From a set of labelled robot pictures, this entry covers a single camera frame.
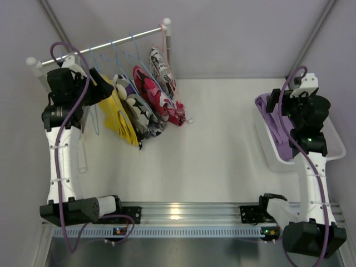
purple cloth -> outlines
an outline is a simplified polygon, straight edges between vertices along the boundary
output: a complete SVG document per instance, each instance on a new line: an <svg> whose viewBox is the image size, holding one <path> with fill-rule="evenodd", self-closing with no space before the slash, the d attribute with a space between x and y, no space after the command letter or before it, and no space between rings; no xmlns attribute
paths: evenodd
<svg viewBox="0 0 356 267"><path fill-rule="evenodd" d="M255 99L255 104L259 111L262 114L267 126L272 134L272 138L274 143L276 144L276 148L280 158L284 161L289 161L293 158L292 150L289 146L288 137L282 129L278 118L278 104L276 104L274 111L272 113L266 112L267 106L267 97L270 93L266 93L264 95L260 95ZM293 128L290 120L287 116L283 116L283 122L288 131Z"/></svg>

white wall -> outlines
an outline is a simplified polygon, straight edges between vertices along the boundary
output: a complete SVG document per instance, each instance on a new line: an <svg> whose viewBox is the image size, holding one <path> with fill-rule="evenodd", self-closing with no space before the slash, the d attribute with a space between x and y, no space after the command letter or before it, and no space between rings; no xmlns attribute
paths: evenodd
<svg viewBox="0 0 356 267"><path fill-rule="evenodd" d="M41 121L46 94L25 60L48 57L58 38L36 1L2 1L0 25L0 265L23 267L36 248L50 173Z"/></svg>
<svg viewBox="0 0 356 267"><path fill-rule="evenodd" d="M179 78L284 77L327 3L327 0L48 1L70 40L79 48L126 37L130 31L147 31L163 18L171 18ZM141 51L148 51L153 40L160 43L160 36L142 39Z"/></svg>
<svg viewBox="0 0 356 267"><path fill-rule="evenodd" d="M341 0L326 21L304 64L319 79L319 93L332 104L330 118L347 149L327 166L329 191L340 203L356 241L356 1Z"/></svg>

clothes rack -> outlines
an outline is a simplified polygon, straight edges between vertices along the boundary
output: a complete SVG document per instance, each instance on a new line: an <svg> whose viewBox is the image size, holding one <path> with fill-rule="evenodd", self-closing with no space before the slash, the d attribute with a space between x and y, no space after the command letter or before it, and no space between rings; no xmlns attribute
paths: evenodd
<svg viewBox="0 0 356 267"><path fill-rule="evenodd" d="M168 64L171 66L171 71L173 72L172 70L172 42L171 42L171 38L172 38L172 30L171 30L171 19L169 18L165 18L162 22L162 26L163 26L163 30L164 30L164 33L165 33L165 37L166 37L166 51L167 51L167 60L168 60ZM90 51L94 52L94 51L100 51L102 49L105 49L105 48L109 48L111 47L112 45L114 46L118 46L120 44L123 44L123 43L126 43L126 42L130 42L132 41L133 39L140 39L142 37L146 37L146 36L149 36L149 35L152 35L152 34L155 34L155 33L159 33L161 32L161 27L159 28L155 28L155 29L152 29L152 30L149 30L149 31L146 31L146 32L141 32L141 33L138 33L138 34L135 34L133 36L128 36L128 37L125 37L125 38L122 38L122 39L118 39L118 40L115 40L115 41L112 41L112 42L106 42L106 43L103 43L103 44L100 44L100 45L97 45L97 46L94 46L94 47L91 47L91 48L87 48L87 49L84 49L84 50L81 50L80 52L82 54L85 54L85 53L88 53ZM56 60L61 60L63 58L66 58L67 56L69 56L69 54L67 55L64 55L64 56L61 56L61 57L58 57L56 58ZM31 68L33 74L39 79L40 83L42 84L42 86L49 92L49 88L48 88L48 83L47 83L47 80L46 80L46 73L43 71L43 68L45 66L49 66L51 64L53 64L55 61L53 59L51 60L46 60L46 61L38 61L36 60L34 57L28 57L26 59L26 64Z"/></svg>

cable tie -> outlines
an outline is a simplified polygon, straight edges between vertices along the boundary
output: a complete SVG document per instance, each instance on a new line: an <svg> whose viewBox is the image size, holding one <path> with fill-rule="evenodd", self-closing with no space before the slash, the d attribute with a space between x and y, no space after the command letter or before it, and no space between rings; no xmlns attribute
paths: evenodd
<svg viewBox="0 0 356 267"><path fill-rule="evenodd" d="M64 146L50 146L50 150L53 150L53 149L64 149L68 147L68 144L65 144Z"/></svg>
<svg viewBox="0 0 356 267"><path fill-rule="evenodd" d="M330 203L328 203L328 202L323 203L323 202L317 202L317 201L313 201L312 200L310 203L311 204L325 205L326 207L330 207Z"/></svg>
<svg viewBox="0 0 356 267"><path fill-rule="evenodd" d="M59 182L59 181L68 181L69 180L69 178L60 178L60 179L53 179L53 180L51 180L50 182Z"/></svg>
<svg viewBox="0 0 356 267"><path fill-rule="evenodd" d="M307 174L307 176L313 176L313 177L319 176L320 178L321 178L321 177L323 177L323 178L326 177L324 174Z"/></svg>

metal rod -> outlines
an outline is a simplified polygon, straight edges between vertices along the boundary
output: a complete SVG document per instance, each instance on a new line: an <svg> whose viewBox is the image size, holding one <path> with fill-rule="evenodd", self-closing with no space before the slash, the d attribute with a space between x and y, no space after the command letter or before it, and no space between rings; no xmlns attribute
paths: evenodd
<svg viewBox="0 0 356 267"><path fill-rule="evenodd" d="M155 34L155 33L159 33L159 32L161 32L161 28L156 28L156 29L152 29L152 30L147 31L147 32L142 32L142 33L136 34L133 37L134 37L134 39L139 39L139 38L146 37L146 36L149 36L149 35L152 35L152 34ZM132 37L131 36L123 38L123 39L119 39L119 40L116 40L116 41L113 41L112 43L111 42L110 43L103 43L103 44L101 44L99 46L91 47L91 49L87 48L87 49L81 50L80 52L82 54L85 54L85 53L89 52L90 50L92 52L94 52L94 51L97 51L97 50L102 50L102 49L111 47L112 45L117 46L117 45L120 45L122 43L129 42L129 41L132 41ZM65 55L65 56L62 56L62 57L57 57L56 60L59 61L60 59L65 58L67 56L68 55ZM44 61L44 62L42 62L42 66L46 66L46 65L52 64L54 62L55 62L54 60Z"/></svg>
<svg viewBox="0 0 356 267"><path fill-rule="evenodd" d="M292 68L290 69L289 73L290 74L295 68L297 68L303 61L306 55L308 54L309 50L312 47L312 44L314 43L318 33L320 32L323 24L325 23L326 19L328 18L331 10L334 8L335 3L338 0L329 0L329 2L326 4L322 15L319 17L317 23L315 24L311 34L309 35L305 45L301 49L301 51L298 54L298 57L296 58Z"/></svg>
<svg viewBox="0 0 356 267"><path fill-rule="evenodd" d="M39 6L42 8L44 14L46 15L47 19L49 20L52 27L55 29L57 35L61 39L62 42L71 43L68 36L66 35L65 31L63 30L56 14L52 10L50 4L47 0L37 0Z"/></svg>

